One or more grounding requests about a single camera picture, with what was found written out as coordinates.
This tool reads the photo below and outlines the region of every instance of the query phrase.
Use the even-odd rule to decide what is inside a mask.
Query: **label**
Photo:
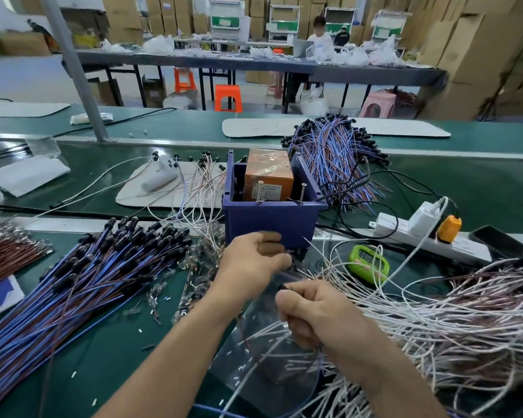
[[[281,199],[281,190],[283,187],[281,185],[270,185],[263,184],[260,185],[256,183],[254,189],[252,189],[252,198],[258,199],[258,190],[260,192],[259,199],[260,201],[279,201]]]

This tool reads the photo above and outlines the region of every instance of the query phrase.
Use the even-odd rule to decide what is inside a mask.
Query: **pink stool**
[[[269,83],[267,84],[267,92],[265,95],[269,95],[271,92],[277,99],[283,96],[283,76],[284,73],[269,72]]]
[[[380,107],[380,119],[389,119],[393,115],[393,108],[395,107],[395,100],[397,95],[388,92],[372,92],[369,94],[362,110],[360,110],[359,117],[369,117],[370,107],[377,105]]]

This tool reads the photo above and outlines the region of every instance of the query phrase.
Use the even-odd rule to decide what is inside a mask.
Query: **plastic stool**
[[[269,72],[269,83],[267,84],[267,91],[265,95],[272,93],[277,99],[283,96],[283,77],[285,76],[282,72]]]
[[[223,110],[223,98],[234,98],[234,110]],[[242,113],[242,97],[238,85],[215,85],[215,111],[235,111]]]
[[[388,92],[372,92],[369,94],[362,110],[360,110],[359,117],[368,117],[370,107],[377,105],[380,107],[380,119],[389,119],[393,115],[393,108],[395,107],[395,100],[397,95]]]
[[[180,82],[180,73],[188,73],[188,83]],[[174,68],[174,92],[181,93],[190,89],[196,89],[196,83],[194,82],[194,74],[189,69],[180,67]]]

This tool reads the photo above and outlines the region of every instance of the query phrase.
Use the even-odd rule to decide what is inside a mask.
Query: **metal pole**
[[[93,98],[91,93],[91,87],[89,82],[85,77],[84,69],[81,66],[80,60],[77,58],[76,49],[72,43],[72,37],[70,30],[62,17],[60,12],[60,7],[56,0],[41,0],[41,4],[44,9],[44,13],[49,19],[49,23],[52,28],[52,34],[54,35],[60,49],[62,50],[62,55],[64,56],[64,61],[66,62],[66,67],[70,72],[70,76],[74,81],[77,93],[80,96],[81,103],[84,105],[85,112],[89,117],[91,126],[93,126],[93,131],[99,142],[109,141],[109,135],[106,132],[105,124],[103,119],[101,119],[101,114],[98,111],[97,103]]]

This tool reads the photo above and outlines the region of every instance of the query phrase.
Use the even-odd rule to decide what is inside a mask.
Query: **floor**
[[[140,66],[140,72],[146,77],[158,77],[157,68],[154,66]],[[162,67],[165,77],[167,93],[174,91],[174,72],[172,67]],[[88,77],[99,77],[106,81],[105,72],[88,73]],[[138,83],[135,75],[119,73],[113,75],[118,80],[120,92],[126,107],[141,107]],[[199,76],[194,70],[196,86],[199,88]],[[225,78],[214,78],[215,83],[226,83]],[[214,104],[209,95],[209,79],[204,78],[206,89],[206,106],[208,110],[214,109]],[[281,100],[266,94],[266,86],[245,81],[245,72],[237,71],[237,84],[240,85],[243,110],[248,112],[277,113],[281,111]],[[374,86],[372,90],[384,87]],[[326,83],[324,97],[331,111],[341,110],[341,99],[344,84]],[[410,92],[417,92],[416,87],[400,87]],[[344,113],[352,116],[358,115],[364,93],[365,85],[349,85]],[[79,104],[76,88],[61,65],[59,55],[50,57],[0,57],[0,97],[10,98],[22,102],[67,102]],[[201,101],[197,97],[198,108]],[[289,113],[301,114],[299,104],[291,104]]]

